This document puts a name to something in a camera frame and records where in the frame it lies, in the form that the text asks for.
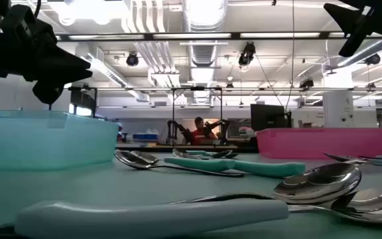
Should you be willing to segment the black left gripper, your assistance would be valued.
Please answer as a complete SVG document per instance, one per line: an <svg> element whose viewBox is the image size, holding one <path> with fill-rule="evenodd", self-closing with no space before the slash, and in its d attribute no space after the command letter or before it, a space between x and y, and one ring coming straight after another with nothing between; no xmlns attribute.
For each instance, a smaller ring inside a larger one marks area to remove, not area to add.
<svg viewBox="0 0 382 239"><path fill-rule="evenodd" d="M85 44L56 43L52 27L30 7L0 1L0 77L17 74L29 82L37 81L32 92L48 105L61 96L63 84L93 74L91 64L82 58L89 50Z"/></svg>

